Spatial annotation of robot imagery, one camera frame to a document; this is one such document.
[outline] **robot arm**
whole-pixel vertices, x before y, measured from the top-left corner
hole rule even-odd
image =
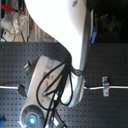
[[[64,62],[41,56],[28,67],[23,127],[51,127],[58,103],[73,107],[84,93],[84,76],[91,33],[91,13],[84,0],[25,0],[41,29],[66,48]]]

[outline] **gray pegboard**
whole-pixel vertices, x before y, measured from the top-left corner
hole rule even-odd
[[[86,85],[101,86],[102,76],[111,85],[128,85],[128,45],[95,44],[90,47],[86,69]],[[0,83],[23,84],[24,64],[40,55],[63,60],[66,51],[57,43],[0,43]],[[25,100],[16,90],[0,89],[0,116],[7,122],[3,128],[19,128],[20,110]],[[69,128],[127,128],[128,90],[110,90],[103,98],[102,90],[85,90],[82,102],[74,108],[58,106],[58,112]]]

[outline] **white bracket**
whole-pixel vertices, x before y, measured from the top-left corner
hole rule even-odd
[[[102,77],[102,85],[104,86],[103,88],[103,96],[108,97],[109,96],[109,83],[108,83],[108,77],[104,76]]]

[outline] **wire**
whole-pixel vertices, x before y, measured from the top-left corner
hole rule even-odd
[[[5,42],[8,42],[7,40],[5,40],[3,37],[1,37],[1,39],[3,39]]]
[[[72,101],[72,97],[73,97],[73,86],[72,86],[72,80],[71,80],[71,71],[70,71],[70,58],[68,56],[67,59],[65,59],[64,62],[60,63],[58,66],[56,66],[55,68],[53,68],[50,72],[48,72],[44,78],[40,81],[39,83],[39,86],[37,88],[37,91],[36,91],[36,99],[37,99],[37,102],[38,104],[40,105],[41,108],[43,108],[44,110],[47,111],[47,115],[46,115],[46,119],[45,119],[45,122],[44,122],[44,126],[43,128],[45,128],[46,124],[47,124],[47,120],[48,120],[48,117],[49,117],[49,112],[51,111],[52,112],[52,116],[54,116],[54,111],[56,109],[56,107],[58,106],[59,102],[61,101],[61,97],[63,95],[63,92],[64,92],[64,88],[66,86],[66,82],[67,82],[67,78],[69,76],[70,78],[70,83],[71,83],[71,98],[69,100],[69,102],[67,104],[63,104],[65,106],[69,105]],[[50,94],[53,93],[53,96],[52,96],[52,99],[51,99],[51,102],[50,102],[50,105],[49,105],[49,108],[45,108],[44,106],[42,106],[42,104],[40,103],[39,101],[39,98],[38,98],[38,92],[39,92],[39,89],[40,89],[40,86],[42,85],[42,83],[44,82],[44,80],[53,72],[55,71],[56,69],[58,69],[59,67],[61,67],[62,65],[64,65],[62,71],[59,73],[59,75],[55,78],[55,80],[45,89],[45,91],[43,92],[43,96],[46,97]],[[53,91],[51,92],[48,92],[50,90],[50,88],[54,85],[54,83],[60,79],[59,81],[59,84],[58,86],[56,87],[56,89],[54,89]]]
[[[22,31],[21,31],[21,37],[22,37],[22,39],[23,39],[23,41],[25,42],[25,39],[24,39],[24,36],[23,36],[23,33],[22,33]]]
[[[2,89],[18,89],[18,87],[0,86]]]
[[[27,42],[29,41],[29,38],[30,38],[30,34],[29,34],[28,37],[27,37]]]
[[[12,41],[12,42],[14,42],[14,41],[15,41],[15,39],[16,39],[16,36],[14,36],[14,38],[13,38],[13,41]]]
[[[113,88],[113,89],[128,89],[128,86],[107,86],[108,88]],[[84,89],[87,90],[100,90],[100,89],[104,89],[105,87],[84,87]]]

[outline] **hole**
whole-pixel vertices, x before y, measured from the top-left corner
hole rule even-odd
[[[76,7],[77,4],[78,4],[78,1],[75,0],[75,1],[73,2],[73,4],[72,4],[72,7]]]
[[[3,45],[3,46],[1,46],[1,49],[4,49],[4,45]]]

